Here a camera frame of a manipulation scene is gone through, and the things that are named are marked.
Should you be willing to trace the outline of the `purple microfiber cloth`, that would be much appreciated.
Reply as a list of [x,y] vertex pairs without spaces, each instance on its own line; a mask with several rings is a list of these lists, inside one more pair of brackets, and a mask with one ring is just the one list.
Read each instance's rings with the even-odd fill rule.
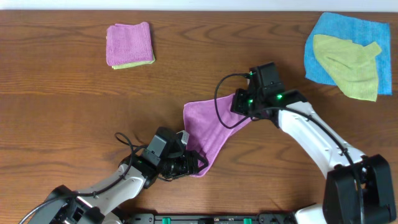
[[[217,98],[218,110],[215,110],[213,100],[194,101],[184,105],[183,121],[186,132],[190,137],[187,144],[188,151],[196,151],[208,160],[208,167],[195,177],[203,177],[211,168],[217,155],[226,141],[245,125],[251,122],[244,116],[230,111],[234,95]],[[235,128],[226,128],[245,119]]]

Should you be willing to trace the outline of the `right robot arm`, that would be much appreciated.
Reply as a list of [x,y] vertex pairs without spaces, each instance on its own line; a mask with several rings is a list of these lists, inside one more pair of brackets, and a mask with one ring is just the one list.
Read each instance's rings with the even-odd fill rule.
[[238,89],[234,113],[269,119],[312,158],[326,178],[321,205],[301,208],[297,223],[391,223],[396,203],[389,163],[348,144],[317,115],[297,90],[263,95]]

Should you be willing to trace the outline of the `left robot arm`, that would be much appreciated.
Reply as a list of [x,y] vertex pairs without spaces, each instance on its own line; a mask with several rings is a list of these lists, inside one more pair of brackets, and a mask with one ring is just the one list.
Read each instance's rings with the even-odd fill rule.
[[72,191],[58,186],[20,222],[124,223],[126,220],[115,214],[115,209],[157,179],[170,182],[207,167],[208,160],[196,151],[170,154],[145,149],[139,156],[125,158],[114,174],[88,189]]

